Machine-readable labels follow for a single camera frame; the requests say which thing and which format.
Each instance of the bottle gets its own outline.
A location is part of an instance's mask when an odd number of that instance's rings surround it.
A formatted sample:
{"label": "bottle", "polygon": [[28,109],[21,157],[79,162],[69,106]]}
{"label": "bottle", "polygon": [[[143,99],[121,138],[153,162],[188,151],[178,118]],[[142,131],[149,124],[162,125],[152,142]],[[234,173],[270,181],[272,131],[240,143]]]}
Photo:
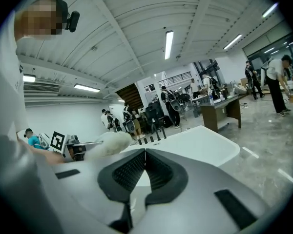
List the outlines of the bottle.
{"label": "bottle", "polygon": [[209,95],[209,102],[212,106],[215,105],[214,100],[213,100],[213,96],[211,94]]}
{"label": "bottle", "polygon": [[219,96],[220,96],[221,101],[225,100],[225,98],[224,98],[224,96],[223,96],[223,94],[221,92],[219,92]]}

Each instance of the white ceiling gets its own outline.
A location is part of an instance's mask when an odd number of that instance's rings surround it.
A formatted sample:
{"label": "white ceiling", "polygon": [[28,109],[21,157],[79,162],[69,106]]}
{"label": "white ceiling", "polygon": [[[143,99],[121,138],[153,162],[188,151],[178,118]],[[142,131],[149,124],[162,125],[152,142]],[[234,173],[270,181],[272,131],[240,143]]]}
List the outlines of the white ceiling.
{"label": "white ceiling", "polygon": [[[80,12],[76,32],[46,41],[21,39],[17,49],[24,72],[61,85],[61,96],[115,97],[137,80],[224,52],[238,34],[243,37],[232,49],[241,48],[282,21],[278,13],[262,19],[269,0],[64,1],[69,12]],[[168,30],[174,39],[170,59],[164,60]],[[74,89],[76,83],[101,92]]]}

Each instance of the fluorescent ceiling light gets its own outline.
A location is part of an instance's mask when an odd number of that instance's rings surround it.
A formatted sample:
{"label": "fluorescent ceiling light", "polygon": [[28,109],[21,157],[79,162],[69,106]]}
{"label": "fluorescent ceiling light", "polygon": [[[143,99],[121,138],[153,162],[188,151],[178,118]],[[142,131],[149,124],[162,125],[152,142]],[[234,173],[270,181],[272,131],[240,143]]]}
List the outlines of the fluorescent ceiling light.
{"label": "fluorescent ceiling light", "polygon": [[165,59],[170,58],[170,51],[171,51],[173,37],[174,37],[174,32],[173,31],[167,31],[166,32]]}
{"label": "fluorescent ceiling light", "polygon": [[271,48],[271,49],[265,51],[264,54],[267,53],[267,52],[269,52],[269,51],[271,51],[271,50],[273,50],[273,49],[274,49],[274,48]]}
{"label": "fluorescent ceiling light", "polygon": [[229,44],[227,44],[224,49],[228,49],[231,45],[233,45],[242,35],[238,35],[235,39],[233,39]]}
{"label": "fluorescent ceiling light", "polygon": [[35,80],[36,80],[36,76],[32,76],[32,75],[24,75],[23,76],[24,82],[35,82]]}
{"label": "fluorescent ceiling light", "polygon": [[80,85],[80,84],[76,84],[74,86],[74,88],[83,89],[83,90],[87,90],[87,91],[91,91],[91,92],[95,92],[95,93],[100,91],[97,88],[92,88],[92,87],[88,87],[88,86],[84,86],[84,85]]}
{"label": "fluorescent ceiling light", "polygon": [[263,17],[265,18],[266,16],[268,16],[277,6],[278,6],[278,3],[276,2],[266,12],[264,12]]}

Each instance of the person in blue shirt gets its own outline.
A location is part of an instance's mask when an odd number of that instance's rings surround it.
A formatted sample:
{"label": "person in blue shirt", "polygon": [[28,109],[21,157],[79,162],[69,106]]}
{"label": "person in blue shirt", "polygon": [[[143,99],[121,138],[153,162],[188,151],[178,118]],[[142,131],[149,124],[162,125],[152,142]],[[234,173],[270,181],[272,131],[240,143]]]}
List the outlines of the person in blue shirt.
{"label": "person in blue shirt", "polygon": [[43,149],[40,145],[39,138],[34,135],[33,131],[30,128],[27,128],[25,131],[25,135],[28,138],[28,144],[37,149]]}

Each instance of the white shirt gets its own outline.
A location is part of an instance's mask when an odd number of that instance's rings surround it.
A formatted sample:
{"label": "white shirt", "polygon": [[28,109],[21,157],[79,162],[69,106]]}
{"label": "white shirt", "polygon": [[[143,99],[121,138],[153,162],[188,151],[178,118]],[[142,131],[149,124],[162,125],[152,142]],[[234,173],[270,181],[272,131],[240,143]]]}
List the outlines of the white shirt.
{"label": "white shirt", "polygon": [[14,17],[11,12],[0,28],[0,135],[17,140],[16,132],[28,128],[28,124],[23,71],[16,55]]}
{"label": "white shirt", "polygon": [[104,126],[107,128],[108,127],[108,120],[107,120],[107,116],[102,114],[101,115],[101,121],[103,122]]}
{"label": "white shirt", "polygon": [[208,90],[207,90],[207,92],[208,92],[208,94],[211,94],[211,89],[210,89],[210,77],[205,77],[204,79],[203,79],[203,85],[205,86],[205,85],[207,85],[207,87],[208,87]]}
{"label": "white shirt", "polygon": [[191,88],[192,88],[192,92],[198,92],[199,88],[197,87],[197,85],[195,84],[195,82],[191,82]]}
{"label": "white shirt", "polygon": [[281,59],[273,59],[268,64],[267,76],[270,79],[277,80],[278,74],[283,75],[283,67]]}

